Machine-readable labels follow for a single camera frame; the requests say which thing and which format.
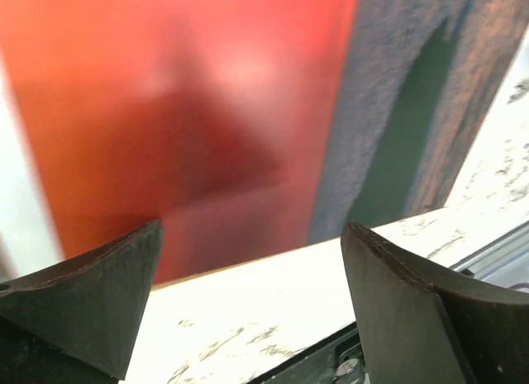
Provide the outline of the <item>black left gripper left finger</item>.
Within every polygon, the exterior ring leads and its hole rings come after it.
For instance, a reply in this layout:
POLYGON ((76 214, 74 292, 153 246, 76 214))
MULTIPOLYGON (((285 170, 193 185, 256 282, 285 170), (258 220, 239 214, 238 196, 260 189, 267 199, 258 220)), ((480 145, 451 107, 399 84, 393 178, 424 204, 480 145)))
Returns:
POLYGON ((118 383, 163 244, 151 220, 108 244, 1 284, 3 383, 118 383))

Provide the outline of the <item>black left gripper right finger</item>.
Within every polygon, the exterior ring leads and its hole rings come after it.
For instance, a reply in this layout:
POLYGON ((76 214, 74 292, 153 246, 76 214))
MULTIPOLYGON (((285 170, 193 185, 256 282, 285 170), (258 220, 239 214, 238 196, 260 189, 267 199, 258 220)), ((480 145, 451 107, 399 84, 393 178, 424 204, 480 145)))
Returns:
POLYGON ((350 223, 341 250, 373 383, 525 383, 528 296, 350 223))

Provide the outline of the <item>red sunset photo board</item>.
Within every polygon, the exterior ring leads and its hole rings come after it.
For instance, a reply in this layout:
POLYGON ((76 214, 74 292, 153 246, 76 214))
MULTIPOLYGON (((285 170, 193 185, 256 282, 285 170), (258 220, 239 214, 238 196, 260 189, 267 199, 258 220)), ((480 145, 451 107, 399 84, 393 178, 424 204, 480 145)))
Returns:
POLYGON ((157 282, 443 206, 528 0, 1 0, 1 274, 157 218, 157 282))

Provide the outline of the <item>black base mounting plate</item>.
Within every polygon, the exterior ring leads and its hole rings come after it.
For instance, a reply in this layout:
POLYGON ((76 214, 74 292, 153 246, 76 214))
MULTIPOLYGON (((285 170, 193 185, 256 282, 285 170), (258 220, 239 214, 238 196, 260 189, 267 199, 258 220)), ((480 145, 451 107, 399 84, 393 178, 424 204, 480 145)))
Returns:
POLYGON ((369 375, 355 323, 249 380, 250 384, 368 382, 369 375))

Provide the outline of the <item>aluminium extrusion rail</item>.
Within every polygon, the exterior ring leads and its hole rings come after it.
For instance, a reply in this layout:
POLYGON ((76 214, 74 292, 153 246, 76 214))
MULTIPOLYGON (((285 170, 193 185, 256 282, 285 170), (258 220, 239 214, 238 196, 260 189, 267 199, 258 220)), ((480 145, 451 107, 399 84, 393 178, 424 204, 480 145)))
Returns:
POLYGON ((527 253, 528 222, 525 222, 461 259, 450 268, 466 276, 484 280, 496 270, 520 259, 527 253))

